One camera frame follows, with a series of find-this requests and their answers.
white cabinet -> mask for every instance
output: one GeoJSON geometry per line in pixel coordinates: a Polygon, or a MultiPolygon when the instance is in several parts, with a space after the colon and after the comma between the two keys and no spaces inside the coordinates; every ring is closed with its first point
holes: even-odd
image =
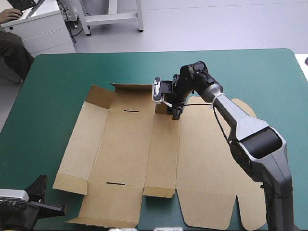
{"type": "Polygon", "coordinates": [[[23,16],[1,26],[23,40],[24,46],[35,57],[45,53],[76,53],[56,0],[45,0],[29,18],[23,16]]]}

robotic arm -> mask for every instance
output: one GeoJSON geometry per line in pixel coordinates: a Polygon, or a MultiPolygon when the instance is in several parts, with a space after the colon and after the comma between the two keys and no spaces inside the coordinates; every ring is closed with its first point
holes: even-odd
{"type": "Polygon", "coordinates": [[[283,137],[228,99],[203,62],[181,67],[173,81],[157,77],[153,82],[153,100],[167,104],[166,113],[175,120],[193,91],[212,103],[230,126],[227,142],[234,160],[253,181],[263,183],[269,231],[299,230],[294,225],[292,176],[283,137]]]}

green table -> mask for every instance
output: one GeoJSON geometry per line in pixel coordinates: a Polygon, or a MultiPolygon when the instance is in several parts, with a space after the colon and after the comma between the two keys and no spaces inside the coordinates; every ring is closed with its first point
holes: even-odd
{"type": "MultiPolygon", "coordinates": [[[[42,219],[37,228],[93,229],[64,223],[78,215],[82,196],[52,189],[91,84],[111,90],[108,82],[151,84],[155,77],[171,79],[182,65],[199,60],[206,62],[230,98],[248,103],[287,140],[295,222],[308,229],[308,84],[286,49],[40,55],[0,134],[0,187],[23,189],[39,174],[47,174],[47,202],[66,202],[69,212],[65,218],[42,219]]],[[[230,230],[241,229],[236,203],[235,208],[230,230]]],[[[143,198],[138,228],[159,226],[187,228],[177,196],[143,198]]]]}

brown trousers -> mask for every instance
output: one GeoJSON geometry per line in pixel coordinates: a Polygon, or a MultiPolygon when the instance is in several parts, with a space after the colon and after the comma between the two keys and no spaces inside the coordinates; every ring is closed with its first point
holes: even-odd
{"type": "Polygon", "coordinates": [[[0,31],[0,57],[23,80],[33,63],[33,57],[26,50],[20,37],[12,33],[0,31]]]}

white cable tie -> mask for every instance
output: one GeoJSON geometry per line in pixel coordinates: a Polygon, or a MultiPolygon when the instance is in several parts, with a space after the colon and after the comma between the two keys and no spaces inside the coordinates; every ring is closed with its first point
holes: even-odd
{"type": "Polygon", "coordinates": [[[213,105],[214,105],[214,101],[215,101],[215,99],[217,99],[219,96],[221,96],[221,95],[225,95],[224,93],[218,93],[218,94],[216,94],[215,95],[215,97],[214,97],[214,99],[213,99],[213,101],[212,101],[212,104],[211,104],[211,106],[210,106],[210,109],[213,109],[213,105]]]}
{"type": "Polygon", "coordinates": [[[172,107],[172,104],[165,101],[165,95],[163,95],[162,102],[165,103],[168,107],[172,107]]]}

